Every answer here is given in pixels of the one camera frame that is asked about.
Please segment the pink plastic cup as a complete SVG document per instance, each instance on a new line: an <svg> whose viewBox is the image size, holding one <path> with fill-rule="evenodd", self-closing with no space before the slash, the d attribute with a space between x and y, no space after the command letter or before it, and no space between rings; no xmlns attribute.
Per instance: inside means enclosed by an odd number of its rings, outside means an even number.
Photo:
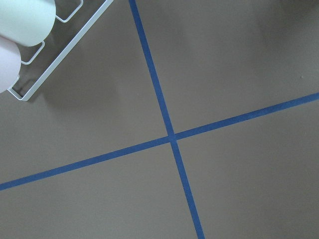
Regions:
<svg viewBox="0 0 319 239"><path fill-rule="evenodd" d="M0 92L4 92L17 82L21 68L21 55L17 45L0 37Z"/></svg>

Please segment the white plastic cup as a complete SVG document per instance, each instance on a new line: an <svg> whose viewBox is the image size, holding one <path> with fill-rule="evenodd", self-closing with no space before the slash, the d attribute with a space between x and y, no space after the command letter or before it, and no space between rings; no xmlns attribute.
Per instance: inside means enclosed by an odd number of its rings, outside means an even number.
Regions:
<svg viewBox="0 0 319 239"><path fill-rule="evenodd" d="M35 46L50 34L56 16L53 0L1 0L0 35L22 46Z"/></svg>

